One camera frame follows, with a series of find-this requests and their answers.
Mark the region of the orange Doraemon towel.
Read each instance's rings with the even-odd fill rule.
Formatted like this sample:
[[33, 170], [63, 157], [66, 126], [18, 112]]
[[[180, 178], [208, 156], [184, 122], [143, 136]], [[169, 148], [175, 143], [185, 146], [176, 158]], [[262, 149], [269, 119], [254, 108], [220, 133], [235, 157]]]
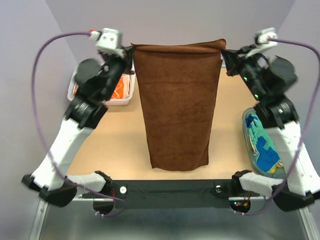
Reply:
[[[123, 74], [111, 96], [111, 99], [127, 99], [130, 95], [130, 88], [131, 88], [131, 80], [132, 80], [132, 75], [129, 74]], [[77, 92], [78, 85], [74, 81], [74, 77], [71, 78], [70, 84], [68, 87], [68, 92], [67, 92], [67, 99], [72, 100]]]

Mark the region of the brown towel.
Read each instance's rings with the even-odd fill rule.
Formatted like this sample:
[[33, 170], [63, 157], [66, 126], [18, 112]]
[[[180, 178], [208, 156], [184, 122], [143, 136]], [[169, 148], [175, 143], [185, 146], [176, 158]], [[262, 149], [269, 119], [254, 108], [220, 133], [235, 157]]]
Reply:
[[134, 44], [133, 64], [150, 164], [188, 172], [209, 163], [225, 39]]

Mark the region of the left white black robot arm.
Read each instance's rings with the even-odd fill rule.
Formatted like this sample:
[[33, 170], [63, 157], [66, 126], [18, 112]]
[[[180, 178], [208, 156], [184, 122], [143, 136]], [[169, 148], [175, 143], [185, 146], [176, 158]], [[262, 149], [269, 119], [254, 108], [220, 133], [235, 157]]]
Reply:
[[119, 53], [101, 53], [103, 64], [88, 58], [75, 68], [77, 92], [65, 111], [57, 137], [40, 166], [21, 180], [45, 202], [65, 207], [74, 197], [89, 192], [100, 197], [112, 193], [112, 179], [102, 171], [88, 175], [68, 175], [67, 171], [107, 112], [104, 103], [111, 98], [122, 74], [134, 73], [133, 52], [131, 46], [122, 47]]

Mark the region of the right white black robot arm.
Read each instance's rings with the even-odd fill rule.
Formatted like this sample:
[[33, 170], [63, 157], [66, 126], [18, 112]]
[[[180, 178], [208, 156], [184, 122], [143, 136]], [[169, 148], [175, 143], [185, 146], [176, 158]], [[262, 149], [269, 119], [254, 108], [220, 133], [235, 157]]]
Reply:
[[313, 204], [320, 198], [320, 177], [304, 145], [306, 129], [301, 129], [294, 104], [285, 92], [297, 81], [294, 65], [276, 56], [262, 67], [262, 49], [249, 45], [224, 50], [227, 75], [240, 76], [258, 101], [254, 106], [263, 128], [275, 144], [285, 170], [284, 179], [237, 171], [230, 182], [231, 192], [254, 192], [273, 200], [279, 209], [290, 212]]

